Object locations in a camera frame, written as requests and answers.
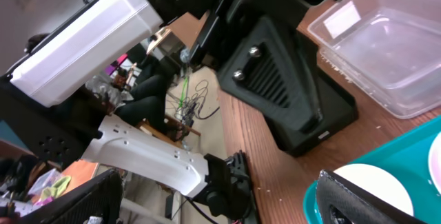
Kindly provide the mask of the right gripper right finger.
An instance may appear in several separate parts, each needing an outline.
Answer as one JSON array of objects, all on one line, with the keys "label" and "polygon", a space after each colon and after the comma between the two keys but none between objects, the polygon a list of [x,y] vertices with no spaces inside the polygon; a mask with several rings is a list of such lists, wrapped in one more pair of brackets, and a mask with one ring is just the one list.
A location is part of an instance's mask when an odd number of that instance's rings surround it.
[{"label": "right gripper right finger", "polygon": [[319,174],[316,202],[324,224],[424,223],[329,170]]}]

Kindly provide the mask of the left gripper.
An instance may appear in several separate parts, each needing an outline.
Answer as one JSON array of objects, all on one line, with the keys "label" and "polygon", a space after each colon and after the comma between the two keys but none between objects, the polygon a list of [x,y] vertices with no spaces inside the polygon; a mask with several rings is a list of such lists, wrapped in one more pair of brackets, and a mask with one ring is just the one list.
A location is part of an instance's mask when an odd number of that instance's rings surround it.
[{"label": "left gripper", "polygon": [[220,68],[223,91],[289,130],[308,132],[322,119],[318,46],[269,17],[257,22],[264,13],[258,0],[215,0],[190,49],[189,65]]}]

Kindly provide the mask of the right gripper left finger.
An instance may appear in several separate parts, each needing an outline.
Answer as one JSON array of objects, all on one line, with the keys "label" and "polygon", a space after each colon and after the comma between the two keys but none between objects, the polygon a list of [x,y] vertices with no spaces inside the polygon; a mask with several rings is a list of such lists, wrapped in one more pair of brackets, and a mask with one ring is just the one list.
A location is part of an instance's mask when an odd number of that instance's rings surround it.
[{"label": "right gripper left finger", "polygon": [[122,178],[107,170],[67,194],[19,218],[19,224],[115,224],[123,198]]}]

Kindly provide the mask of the white cup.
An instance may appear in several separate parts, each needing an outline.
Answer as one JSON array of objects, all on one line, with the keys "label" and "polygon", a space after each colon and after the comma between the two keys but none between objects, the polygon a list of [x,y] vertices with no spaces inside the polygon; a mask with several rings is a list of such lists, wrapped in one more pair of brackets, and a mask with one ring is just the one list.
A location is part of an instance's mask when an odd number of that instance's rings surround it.
[{"label": "white cup", "polygon": [[334,173],[402,212],[414,216],[413,203],[404,185],[384,169],[355,163],[339,167]]}]

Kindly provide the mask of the pink bowl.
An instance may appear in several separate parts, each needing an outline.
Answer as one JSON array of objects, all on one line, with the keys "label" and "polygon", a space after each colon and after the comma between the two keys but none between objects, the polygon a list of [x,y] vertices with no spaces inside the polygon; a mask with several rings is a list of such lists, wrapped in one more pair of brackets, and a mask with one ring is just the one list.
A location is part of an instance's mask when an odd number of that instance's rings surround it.
[{"label": "pink bowl", "polygon": [[428,168],[431,181],[440,192],[440,140],[434,140],[429,149]]}]

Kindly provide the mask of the teal serving tray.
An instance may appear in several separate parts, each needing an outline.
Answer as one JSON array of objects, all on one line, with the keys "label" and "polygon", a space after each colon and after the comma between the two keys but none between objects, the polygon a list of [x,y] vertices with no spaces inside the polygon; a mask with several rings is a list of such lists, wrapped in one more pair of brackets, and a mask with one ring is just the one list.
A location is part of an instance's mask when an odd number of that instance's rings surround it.
[{"label": "teal serving tray", "polygon": [[[428,155],[434,140],[440,140],[440,119],[436,118],[349,164],[374,165],[396,177],[411,197],[415,218],[424,223],[440,222],[440,192],[428,168]],[[304,212],[309,223],[323,223],[316,202],[316,185],[306,191]]]}]

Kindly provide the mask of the black plastic tray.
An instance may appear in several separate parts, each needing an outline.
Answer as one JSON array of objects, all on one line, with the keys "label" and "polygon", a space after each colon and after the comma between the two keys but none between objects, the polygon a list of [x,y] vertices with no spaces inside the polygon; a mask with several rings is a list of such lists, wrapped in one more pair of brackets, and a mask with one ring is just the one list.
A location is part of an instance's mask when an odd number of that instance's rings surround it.
[{"label": "black plastic tray", "polygon": [[317,64],[298,30],[325,0],[234,0],[218,55],[221,89],[259,110],[280,150],[301,156],[358,117],[355,99]]}]

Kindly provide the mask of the clear plastic bin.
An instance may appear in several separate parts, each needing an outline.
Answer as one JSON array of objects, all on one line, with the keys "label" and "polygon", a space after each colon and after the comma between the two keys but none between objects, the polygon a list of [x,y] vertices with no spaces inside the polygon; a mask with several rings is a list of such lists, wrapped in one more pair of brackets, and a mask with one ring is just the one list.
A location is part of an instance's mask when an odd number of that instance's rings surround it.
[{"label": "clear plastic bin", "polygon": [[308,31],[324,58],[395,117],[440,106],[440,0],[340,0]]}]

